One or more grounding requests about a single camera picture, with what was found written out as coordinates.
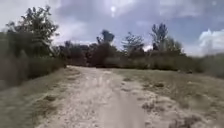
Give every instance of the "treeline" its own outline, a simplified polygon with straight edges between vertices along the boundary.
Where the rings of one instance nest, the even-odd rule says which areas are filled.
[[[158,69],[183,72],[202,72],[199,60],[186,56],[182,45],[168,36],[165,24],[154,25],[153,48],[144,51],[144,39],[129,32],[122,42],[123,50],[112,45],[115,35],[102,31],[102,38],[90,45],[66,41],[65,45],[54,47],[54,55],[65,62],[79,66],[99,68]]]
[[[180,42],[168,36],[165,24],[153,25],[152,49],[144,51],[144,39],[129,32],[118,50],[115,35],[103,30],[97,43],[65,41],[52,46],[58,25],[50,20],[50,7],[29,8],[19,22],[0,32],[0,89],[51,73],[66,65],[97,68],[172,70],[224,77],[223,55],[193,58],[183,53]]]

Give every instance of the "grassy field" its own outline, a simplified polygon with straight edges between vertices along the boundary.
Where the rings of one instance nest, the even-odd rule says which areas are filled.
[[[224,126],[224,80],[169,71],[120,70],[125,81],[138,80],[143,89],[168,96],[181,107],[201,112]]]
[[[58,96],[47,93],[55,92],[59,88],[58,82],[71,73],[78,74],[61,69],[25,82],[22,86],[0,91],[0,128],[33,128],[38,123],[38,117],[54,113],[56,107],[52,101]]]

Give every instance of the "dirt path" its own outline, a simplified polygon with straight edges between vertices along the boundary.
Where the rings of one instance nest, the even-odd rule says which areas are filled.
[[[67,89],[56,101],[58,113],[37,128],[213,128],[174,101],[146,93],[137,82],[123,82],[109,71],[76,69],[82,74],[79,79],[68,76],[72,81],[61,83]]]

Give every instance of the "sky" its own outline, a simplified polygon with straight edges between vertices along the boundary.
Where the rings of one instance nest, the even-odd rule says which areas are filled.
[[[46,4],[60,26],[54,44],[89,44],[107,29],[115,34],[118,48],[128,32],[143,36],[150,47],[152,25],[165,23],[169,36],[181,42],[188,55],[224,51],[223,0],[0,0],[0,28],[18,21],[27,8]]]

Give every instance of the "tall tree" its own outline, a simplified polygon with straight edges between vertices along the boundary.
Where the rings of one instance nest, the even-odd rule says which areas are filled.
[[[141,36],[135,36],[131,32],[125,37],[125,42],[123,42],[123,48],[126,55],[131,58],[141,57],[144,55],[144,43]]]
[[[101,34],[103,38],[97,37],[98,45],[91,57],[92,66],[96,67],[104,67],[105,60],[112,55],[111,52],[113,51],[111,50],[111,42],[114,39],[114,34],[107,30],[103,30]]]
[[[58,26],[50,20],[50,7],[29,8],[17,24],[7,24],[10,43],[15,54],[24,50],[28,55],[48,55],[51,37]]]
[[[153,39],[153,49],[164,51],[164,45],[167,38],[168,30],[165,24],[161,23],[158,26],[153,25],[152,26],[152,33],[150,35]]]
[[[97,37],[98,44],[111,43],[114,40],[114,34],[110,33],[108,30],[103,30],[101,34],[103,38]]]

